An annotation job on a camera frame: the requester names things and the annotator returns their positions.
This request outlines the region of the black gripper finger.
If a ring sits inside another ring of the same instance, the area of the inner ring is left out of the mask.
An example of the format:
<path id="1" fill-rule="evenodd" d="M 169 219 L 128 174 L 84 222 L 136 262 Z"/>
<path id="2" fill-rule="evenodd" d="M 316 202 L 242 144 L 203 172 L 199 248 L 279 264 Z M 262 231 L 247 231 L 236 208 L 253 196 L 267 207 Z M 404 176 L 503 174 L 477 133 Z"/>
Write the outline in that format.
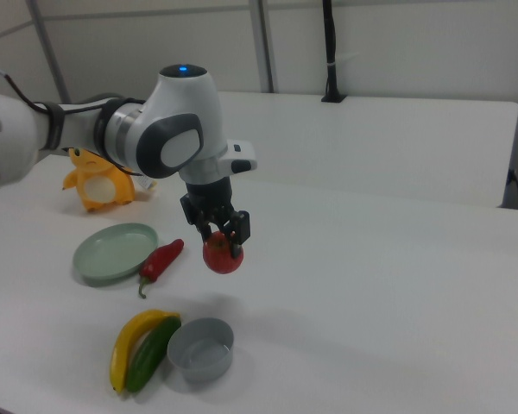
<path id="1" fill-rule="evenodd" d="M 202 242 L 207 242 L 212 235 L 212 228 L 203 212 L 199 212 L 197 215 L 196 228 L 201 235 Z"/>
<path id="2" fill-rule="evenodd" d="M 243 244 L 250 238 L 250 214 L 245 210 L 233 211 L 227 229 L 231 257 L 243 256 Z"/>

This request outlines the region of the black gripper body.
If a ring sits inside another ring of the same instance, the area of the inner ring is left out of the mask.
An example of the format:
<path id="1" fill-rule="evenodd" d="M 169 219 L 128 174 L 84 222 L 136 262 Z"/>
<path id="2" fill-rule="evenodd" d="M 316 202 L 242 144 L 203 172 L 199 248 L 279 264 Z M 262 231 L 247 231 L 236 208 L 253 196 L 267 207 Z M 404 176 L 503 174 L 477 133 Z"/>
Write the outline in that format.
<path id="1" fill-rule="evenodd" d="M 180 203 L 189 224 L 203 227 L 214 223 L 222 228 L 234 210 L 231 197 L 231 180 L 222 178 L 206 185 L 186 184 L 186 194 Z"/>

